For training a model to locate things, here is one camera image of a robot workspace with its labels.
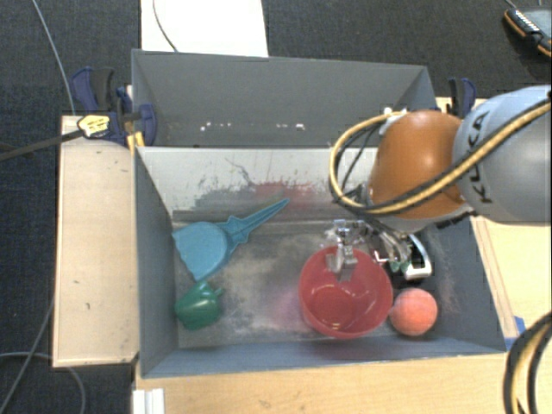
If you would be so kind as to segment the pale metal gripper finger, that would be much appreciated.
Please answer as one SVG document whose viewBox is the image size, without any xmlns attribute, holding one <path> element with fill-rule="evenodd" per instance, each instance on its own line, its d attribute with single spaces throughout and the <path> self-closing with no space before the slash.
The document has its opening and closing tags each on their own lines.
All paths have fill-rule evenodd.
<svg viewBox="0 0 552 414">
<path fill-rule="evenodd" d="M 354 255 L 353 247 L 343 247 L 341 254 L 340 281 L 350 281 L 357 266 L 358 260 Z"/>
<path fill-rule="evenodd" d="M 327 269 L 332 273 L 340 273 L 344 264 L 344 252 L 342 246 L 334 246 L 328 248 L 328 253 L 325 255 Z"/>
</svg>

